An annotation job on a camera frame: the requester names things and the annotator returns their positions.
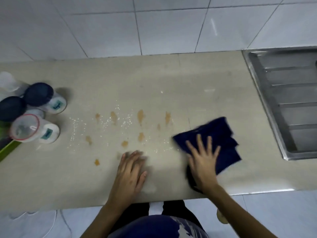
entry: pants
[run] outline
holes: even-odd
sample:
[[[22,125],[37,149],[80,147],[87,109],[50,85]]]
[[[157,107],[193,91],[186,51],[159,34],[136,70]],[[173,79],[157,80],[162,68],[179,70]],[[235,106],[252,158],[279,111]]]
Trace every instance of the pants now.
[[[130,205],[122,213],[119,220],[114,224],[113,228],[110,231],[110,234],[140,217],[148,216],[149,209],[149,203],[139,203]],[[196,216],[185,207],[185,203],[183,200],[164,201],[162,215],[174,216],[185,220],[189,220],[197,226],[199,226],[200,228],[202,228]]]

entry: countertop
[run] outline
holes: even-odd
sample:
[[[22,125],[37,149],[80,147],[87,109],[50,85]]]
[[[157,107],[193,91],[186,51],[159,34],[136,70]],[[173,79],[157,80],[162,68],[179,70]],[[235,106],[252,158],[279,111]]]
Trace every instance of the countertop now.
[[[134,150],[147,156],[149,171],[137,202],[200,198],[171,136],[219,116],[242,158],[218,175],[229,194],[317,188],[317,159],[282,159],[240,51],[11,63],[0,71],[45,81],[68,100],[65,111],[47,115],[61,129],[53,144],[21,144],[0,162],[0,210],[103,205],[120,156]]]

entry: backsplash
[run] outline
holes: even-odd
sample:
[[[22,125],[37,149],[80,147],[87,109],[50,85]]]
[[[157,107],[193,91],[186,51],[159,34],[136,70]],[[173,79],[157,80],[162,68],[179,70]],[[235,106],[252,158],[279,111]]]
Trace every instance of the backsplash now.
[[[317,45],[317,0],[0,0],[0,62]]]

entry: person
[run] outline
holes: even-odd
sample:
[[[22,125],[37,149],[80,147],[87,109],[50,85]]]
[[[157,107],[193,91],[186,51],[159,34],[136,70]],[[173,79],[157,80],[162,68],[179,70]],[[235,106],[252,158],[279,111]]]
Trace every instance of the person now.
[[[205,148],[197,135],[198,150],[186,142],[192,155],[188,163],[200,190],[215,204],[239,237],[276,237],[240,207],[218,184],[215,172],[220,147],[212,153],[211,137]],[[201,224],[183,200],[165,201],[162,215],[149,216],[149,203],[132,204],[141,191],[147,171],[141,153],[122,155],[109,199],[81,238],[105,237],[201,237],[207,238]]]

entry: label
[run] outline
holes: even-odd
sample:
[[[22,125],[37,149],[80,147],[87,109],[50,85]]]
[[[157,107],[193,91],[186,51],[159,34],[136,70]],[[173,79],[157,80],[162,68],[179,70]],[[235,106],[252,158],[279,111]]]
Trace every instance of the label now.
[[[45,134],[41,137],[41,139],[48,139],[51,134],[53,133],[53,130],[51,130],[50,128],[48,128],[45,132]]]
[[[62,101],[60,101],[60,100],[57,100],[56,102],[55,102],[55,104],[53,104],[51,107],[52,107],[52,109],[54,109],[54,110],[58,110],[58,109],[60,109],[61,107],[63,107],[64,106],[64,103],[62,102]]]

